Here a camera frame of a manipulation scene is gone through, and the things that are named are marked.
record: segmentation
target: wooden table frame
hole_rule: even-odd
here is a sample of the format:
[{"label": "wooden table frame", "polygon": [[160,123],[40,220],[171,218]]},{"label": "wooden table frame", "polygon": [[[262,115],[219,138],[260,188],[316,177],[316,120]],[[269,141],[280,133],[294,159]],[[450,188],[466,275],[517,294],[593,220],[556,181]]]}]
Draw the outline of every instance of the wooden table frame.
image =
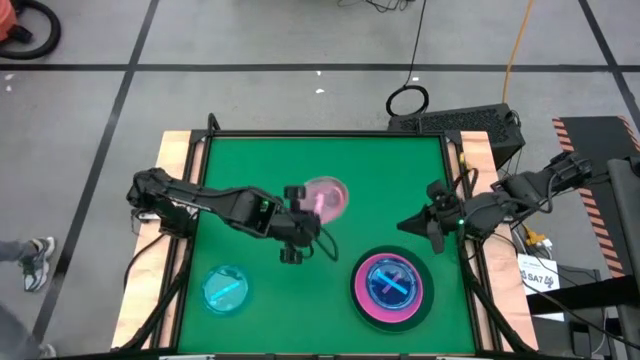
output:
[{"label": "wooden table frame", "polygon": [[[156,161],[156,167],[164,168],[167,173],[175,178],[183,178],[193,183],[199,182],[203,162],[205,143],[199,141],[200,135],[205,132],[192,131],[166,131],[162,137],[162,143]],[[453,177],[460,173],[459,152],[464,152],[464,159],[468,166],[479,170],[477,184],[473,194],[491,191],[490,185],[498,180],[493,163],[493,156],[487,134],[484,132],[461,132],[461,146],[448,144],[448,160],[451,164]],[[140,226],[135,252],[137,253],[149,242],[158,236],[159,221],[151,221]],[[507,225],[501,225],[496,233],[511,239],[511,233]],[[146,320],[149,312],[154,308],[159,299],[163,283],[166,285],[177,273],[182,263],[186,243],[183,240],[171,240],[165,237],[153,248],[141,256],[132,267],[128,286],[123,296],[120,315],[114,332],[112,347],[121,346],[127,342]],[[474,250],[468,245],[467,251],[472,254]],[[167,261],[168,254],[175,253],[173,263]],[[503,239],[492,237],[483,247],[484,257],[472,260],[472,268],[477,275],[482,275],[480,269],[486,269],[485,282],[488,278],[493,301],[509,324],[529,346],[537,349],[537,341],[533,329],[533,323],[529,314],[529,308],[524,292],[524,286],[520,277],[518,262],[513,247]],[[154,334],[153,345],[165,348],[172,344],[171,334],[176,317],[177,299],[174,297],[162,321],[162,331]],[[479,334],[476,334],[476,346],[484,350],[510,350],[505,341],[501,341],[495,335],[487,317],[487,313],[475,299],[475,320]]]}]

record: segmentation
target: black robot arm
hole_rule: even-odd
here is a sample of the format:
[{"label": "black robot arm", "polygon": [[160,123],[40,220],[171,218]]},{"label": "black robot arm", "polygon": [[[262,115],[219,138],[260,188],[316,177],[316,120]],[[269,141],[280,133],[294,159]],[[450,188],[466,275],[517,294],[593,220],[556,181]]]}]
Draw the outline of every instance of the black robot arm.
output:
[{"label": "black robot arm", "polygon": [[190,206],[215,214],[255,238],[284,242],[280,260],[290,264],[302,262],[302,253],[296,248],[310,246],[320,233],[318,215],[300,209],[299,199],[304,197],[304,186],[285,187],[285,198],[291,202],[287,208],[281,199],[256,187],[215,190],[175,179],[161,168],[136,173],[127,193],[134,211],[154,212],[160,217],[161,233],[191,237],[195,221],[185,207]]},{"label": "black robot arm", "polygon": [[591,163],[576,153],[562,153],[551,159],[538,172],[523,172],[507,176],[485,192],[462,201],[455,189],[447,189],[441,181],[427,186],[427,196],[433,201],[420,213],[398,223],[399,230],[424,236],[431,241],[433,251],[444,251],[444,236],[459,231],[475,238],[491,235],[501,223],[520,222],[536,211],[550,213],[549,202],[558,192],[577,188],[591,178]]}]

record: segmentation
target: wooden board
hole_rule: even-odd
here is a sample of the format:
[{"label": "wooden board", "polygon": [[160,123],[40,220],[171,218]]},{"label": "wooden board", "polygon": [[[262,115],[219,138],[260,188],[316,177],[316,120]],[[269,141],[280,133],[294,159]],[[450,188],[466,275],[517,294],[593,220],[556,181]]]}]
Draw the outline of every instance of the wooden board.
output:
[{"label": "wooden board", "polygon": [[[156,166],[164,168],[169,175],[182,177],[186,162],[190,131],[167,131],[162,138],[160,152]],[[491,191],[490,185],[498,180],[498,175],[493,163],[493,156],[489,139],[484,132],[463,132],[463,151],[467,164],[478,168],[479,177],[474,194]],[[196,182],[203,146],[196,148],[196,156],[193,165],[191,182]],[[449,158],[452,164],[456,164],[455,149],[449,146]],[[453,166],[454,176],[457,176],[458,168]],[[158,222],[143,224],[140,228],[140,237],[136,245],[136,252],[155,239],[158,234]],[[498,227],[497,233],[511,239],[508,226]],[[131,270],[129,283],[125,291],[120,316],[116,326],[113,347],[127,342],[146,320],[149,312],[158,301],[160,284],[163,277],[169,240],[160,241],[150,249],[148,254],[141,257]],[[184,244],[178,248],[178,258],[174,267],[174,275],[182,261]],[[537,349],[537,341],[533,330],[533,323],[529,314],[524,287],[520,278],[517,258],[513,247],[499,237],[490,238],[484,245],[485,257],[489,272],[489,280],[494,302],[505,316],[509,324],[518,332],[529,346]],[[476,269],[475,260],[472,267]],[[476,299],[476,309],[480,322],[480,335],[484,349],[492,349],[491,335],[487,321],[487,314],[482,305]],[[169,346],[169,337],[173,326],[175,312],[175,299],[167,309],[160,346]],[[509,346],[503,341],[505,350]]]}]

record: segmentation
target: black floor line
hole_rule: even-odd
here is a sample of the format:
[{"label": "black floor line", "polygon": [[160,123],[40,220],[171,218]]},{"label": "black floor line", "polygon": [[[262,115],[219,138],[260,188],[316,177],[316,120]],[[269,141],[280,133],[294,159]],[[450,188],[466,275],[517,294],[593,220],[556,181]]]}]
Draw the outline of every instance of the black floor line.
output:
[{"label": "black floor line", "polygon": [[602,55],[607,61],[607,65],[609,65],[613,69],[613,78],[616,82],[616,85],[618,86],[618,90],[620,90],[620,94],[624,99],[625,105],[627,105],[627,109],[629,110],[631,119],[633,119],[633,122],[636,123],[636,127],[640,129],[640,109],[638,109],[638,103],[636,102],[633,93],[629,89],[629,85],[627,84],[624,75],[620,71],[620,67],[618,66],[618,63],[613,56],[613,52],[611,51],[609,44],[607,44],[607,40],[602,33],[602,29],[600,29],[600,25],[598,25],[598,21],[596,20],[596,17],[593,14],[593,11],[591,10],[591,7],[589,6],[587,0],[578,0],[578,2],[580,3],[580,7],[584,12],[585,17],[587,18],[587,22],[589,23],[589,27],[593,32],[593,36],[596,38],[596,42],[600,47],[600,51],[602,51]]},{"label": "black floor line", "polygon": [[133,80],[133,75],[135,73],[135,64],[137,64],[140,60],[140,54],[142,54],[144,42],[146,41],[147,35],[149,34],[151,22],[153,21],[153,17],[158,7],[158,1],[159,0],[151,0],[151,2],[149,3],[147,14],[145,15],[142,27],[140,29],[140,34],[138,35],[133,53],[131,54],[131,59],[129,60],[129,64],[127,65],[127,71],[125,72],[122,83],[120,84],[120,89],[118,90],[113,108],[111,109],[111,115],[109,116],[109,120],[107,121],[104,132],[102,134],[96,156],[93,160],[93,164],[91,165],[91,170],[89,171],[87,182],[84,186],[84,189],[82,190],[82,195],[80,196],[78,207],[73,216],[73,220],[69,228],[69,233],[67,234],[66,241],[64,243],[64,246],[62,247],[60,260],[58,261],[58,264],[55,268],[54,274],[51,278],[51,284],[49,285],[49,289],[47,291],[47,294],[45,295],[44,302],[42,304],[42,307],[40,308],[40,312],[38,313],[38,317],[33,327],[33,335],[38,341],[42,341],[42,339],[44,338],[44,334],[47,331],[49,321],[51,320],[51,316],[53,315],[53,311],[58,301],[58,296],[60,295],[60,291],[62,290],[64,278],[67,274],[67,270],[69,269],[71,258],[73,257],[76,244],[78,243],[78,237],[80,236],[82,226],[84,225],[84,220],[87,216],[87,211],[89,210],[89,206],[91,205],[93,193],[95,192],[96,185],[98,184],[100,172],[102,171],[109,146],[111,145],[111,140],[113,139],[113,134],[115,133],[116,126],[118,125],[122,107],[124,106],[124,102],[127,98],[127,93],[129,92],[131,81]]},{"label": "black floor line", "polygon": [[[611,65],[514,65],[519,73],[614,72]],[[620,66],[623,72],[640,72],[640,65]],[[414,71],[504,72],[500,64],[416,64]],[[0,64],[0,71],[127,71],[125,64]],[[408,71],[409,64],[136,64],[134,71],[157,72],[251,72],[251,71]]]}]

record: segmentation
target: black hose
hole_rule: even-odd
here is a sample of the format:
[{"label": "black hose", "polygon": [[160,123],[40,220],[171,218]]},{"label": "black hose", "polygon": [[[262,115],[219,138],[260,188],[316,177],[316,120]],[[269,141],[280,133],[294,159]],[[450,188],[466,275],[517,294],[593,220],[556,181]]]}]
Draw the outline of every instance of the black hose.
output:
[{"label": "black hose", "polygon": [[[34,10],[38,10],[44,14],[44,16],[49,19],[51,23],[51,33],[49,34],[49,38],[47,41],[42,44],[42,46],[27,51],[10,51],[4,50],[0,48],[0,58],[12,59],[12,60],[31,60],[39,57],[43,57],[49,53],[51,53],[58,43],[60,42],[60,37],[62,36],[62,27],[60,26],[60,19],[56,16],[56,14],[46,5],[36,0],[22,0],[20,2],[20,6],[24,6],[26,8],[31,8]],[[4,41],[0,44],[0,46],[5,45],[8,41]]]}]

